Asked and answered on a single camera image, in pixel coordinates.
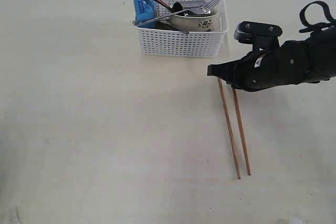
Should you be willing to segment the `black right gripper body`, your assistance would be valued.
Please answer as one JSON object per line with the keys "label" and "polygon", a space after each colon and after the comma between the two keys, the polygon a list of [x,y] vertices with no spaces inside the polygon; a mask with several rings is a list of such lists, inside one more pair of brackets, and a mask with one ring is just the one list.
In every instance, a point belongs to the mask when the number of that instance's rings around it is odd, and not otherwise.
{"label": "black right gripper body", "polygon": [[261,46],[228,65],[228,83],[238,89],[256,92],[278,86],[315,83],[315,43],[310,39],[277,39]]}

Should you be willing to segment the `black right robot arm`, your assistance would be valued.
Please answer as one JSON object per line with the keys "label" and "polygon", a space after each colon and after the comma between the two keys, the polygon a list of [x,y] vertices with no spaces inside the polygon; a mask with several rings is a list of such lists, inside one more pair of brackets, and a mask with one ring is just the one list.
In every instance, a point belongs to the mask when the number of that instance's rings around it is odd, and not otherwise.
{"label": "black right robot arm", "polygon": [[250,21],[239,23],[234,38],[241,44],[251,45],[252,50],[241,59],[209,65],[207,75],[247,92],[316,84],[335,77],[335,18],[327,3],[315,1],[314,4],[322,8],[326,22],[309,23],[305,6],[299,13],[304,25],[300,33],[310,34],[305,40],[287,40],[281,45],[278,40],[281,27]]}

